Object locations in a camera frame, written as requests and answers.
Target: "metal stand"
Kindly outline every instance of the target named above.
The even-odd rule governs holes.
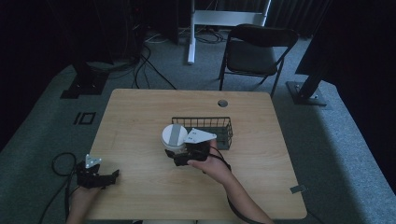
[[[288,86],[291,97],[293,98],[293,102],[296,105],[327,105],[318,89],[316,89],[310,97],[304,98],[301,95],[301,87],[304,85],[303,82],[288,81],[286,82],[286,85]]]
[[[195,10],[195,0],[191,0],[191,37],[189,47],[188,64],[195,61],[195,25],[223,25],[236,26],[242,23],[250,23],[264,26],[271,0],[266,1],[263,12],[236,12],[236,11],[213,11]]]
[[[77,75],[70,85],[69,90],[62,93],[61,99],[77,99],[82,95],[100,95],[106,85],[108,73],[101,73],[94,76],[88,84],[81,84],[80,76]]]

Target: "chair leg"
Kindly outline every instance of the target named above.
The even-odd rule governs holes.
[[[260,82],[260,85],[265,81],[265,79],[267,79],[268,78],[268,76],[266,76],[266,77],[264,77],[263,79],[262,79],[262,81]]]
[[[224,81],[224,70],[221,70],[221,71],[220,71],[219,78],[220,78],[219,91],[222,91],[222,84],[223,84],[223,81]]]
[[[220,68],[220,73],[219,73],[219,79],[220,79],[220,86],[219,86],[219,91],[222,91],[222,85],[224,81],[224,73],[225,73],[225,64],[226,64],[226,56],[224,54],[223,56],[223,61],[221,63],[221,68]]]
[[[285,59],[282,59],[282,61],[280,62],[279,69],[277,69],[277,74],[276,74],[274,86],[273,86],[273,88],[272,88],[272,90],[271,90],[271,98],[273,98],[273,96],[274,96],[275,88],[276,88],[277,82],[279,81],[280,72],[282,71],[282,67],[283,67],[283,62],[284,62],[284,61],[285,61]]]

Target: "table top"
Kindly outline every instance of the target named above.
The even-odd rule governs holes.
[[[221,107],[219,100],[228,105]],[[271,217],[306,210],[271,98],[265,92],[114,90],[92,145],[101,175],[120,169],[88,219],[235,219],[219,183],[164,153],[172,117],[230,117],[232,144],[222,150],[233,174]]]

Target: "wire basket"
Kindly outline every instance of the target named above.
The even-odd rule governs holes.
[[[192,128],[208,132],[215,133],[218,141],[218,149],[228,150],[230,149],[233,127],[231,125],[231,119],[229,117],[212,117],[212,118],[182,118],[173,117],[172,124],[180,124],[186,128],[187,132],[190,132]]]

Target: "human hand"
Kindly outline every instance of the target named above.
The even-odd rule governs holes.
[[[83,223],[84,217],[90,210],[100,190],[101,188],[86,189],[84,187],[78,187],[71,196],[70,212],[66,223]]]
[[[212,139],[210,141],[210,154],[221,157],[218,151],[214,149],[217,147],[218,143],[216,139]],[[234,179],[233,174],[231,173],[227,165],[223,161],[211,156],[208,156],[206,161],[189,160],[187,161],[187,164],[194,168],[202,170],[222,185]]]

